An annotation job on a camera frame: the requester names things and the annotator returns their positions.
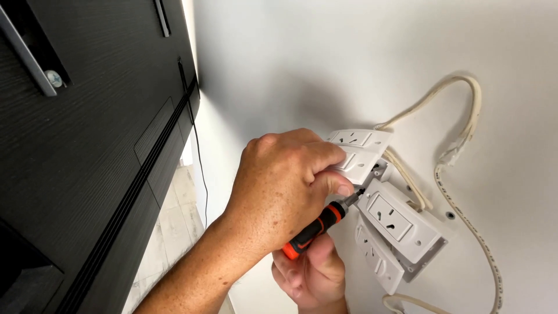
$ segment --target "left hand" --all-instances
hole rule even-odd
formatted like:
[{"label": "left hand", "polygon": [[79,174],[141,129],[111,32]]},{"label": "left hand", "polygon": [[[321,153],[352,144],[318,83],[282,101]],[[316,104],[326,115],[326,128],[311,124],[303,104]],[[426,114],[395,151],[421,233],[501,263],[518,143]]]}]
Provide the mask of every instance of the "left hand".
[{"label": "left hand", "polygon": [[345,302],[345,264],[327,233],[317,237],[295,260],[281,250],[274,251],[271,272],[300,312],[325,313],[336,302]]}]

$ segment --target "white outlet cover plate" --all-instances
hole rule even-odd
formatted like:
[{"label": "white outlet cover plate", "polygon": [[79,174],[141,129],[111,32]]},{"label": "white outlet cover plate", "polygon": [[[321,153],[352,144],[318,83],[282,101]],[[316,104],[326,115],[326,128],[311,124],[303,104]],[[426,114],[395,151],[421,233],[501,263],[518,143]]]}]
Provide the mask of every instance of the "white outlet cover plate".
[{"label": "white outlet cover plate", "polygon": [[[417,263],[440,237],[441,232],[427,219],[407,205],[408,197],[394,187],[390,182],[380,182],[373,179],[366,192],[357,203],[357,207],[374,227],[386,238],[393,247],[409,261]],[[386,211],[385,206],[390,206],[398,215],[404,218],[404,229],[394,233],[393,229],[387,230],[382,220],[378,221],[376,213]]]},{"label": "white outlet cover plate", "polygon": [[388,132],[363,129],[332,132],[327,140],[339,145],[347,152],[347,157],[328,169],[340,173],[353,184],[362,185],[374,164],[382,157],[392,136]]},{"label": "white outlet cover plate", "polygon": [[359,215],[354,239],[371,272],[388,294],[394,294],[405,271],[376,228]]}]

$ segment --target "white wall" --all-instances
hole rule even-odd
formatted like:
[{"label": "white wall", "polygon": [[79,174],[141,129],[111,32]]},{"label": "white wall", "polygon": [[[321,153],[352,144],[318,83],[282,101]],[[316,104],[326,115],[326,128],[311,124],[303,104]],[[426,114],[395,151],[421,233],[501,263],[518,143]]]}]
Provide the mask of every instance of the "white wall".
[{"label": "white wall", "polygon": [[[443,76],[468,71],[483,87],[484,107],[447,184],[497,259],[503,312],[555,312],[557,11],[551,0],[195,1],[203,91],[196,123],[209,221],[223,212],[250,139],[298,127],[323,136],[371,127]],[[456,84],[395,126],[392,146],[431,197],[435,215],[449,206],[434,186],[434,160],[464,124],[469,101],[468,87]],[[352,313],[388,313],[352,239],[355,214],[331,230],[347,265],[349,304]],[[494,285],[485,257],[462,223],[448,225],[455,232],[449,245],[398,291],[455,314],[486,313]],[[233,287],[237,314],[295,311],[272,281],[270,264],[265,259]]]}]

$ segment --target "floor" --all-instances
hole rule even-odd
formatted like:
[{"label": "floor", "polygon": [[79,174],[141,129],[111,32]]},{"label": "floor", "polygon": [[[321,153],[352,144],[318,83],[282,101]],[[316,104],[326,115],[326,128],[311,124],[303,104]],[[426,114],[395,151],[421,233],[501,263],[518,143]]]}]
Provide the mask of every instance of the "floor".
[{"label": "floor", "polygon": [[[196,209],[193,169],[176,168],[122,314],[131,313],[177,259],[196,243],[204,226]],[[234,314],[227,297],[219,314]]]}]

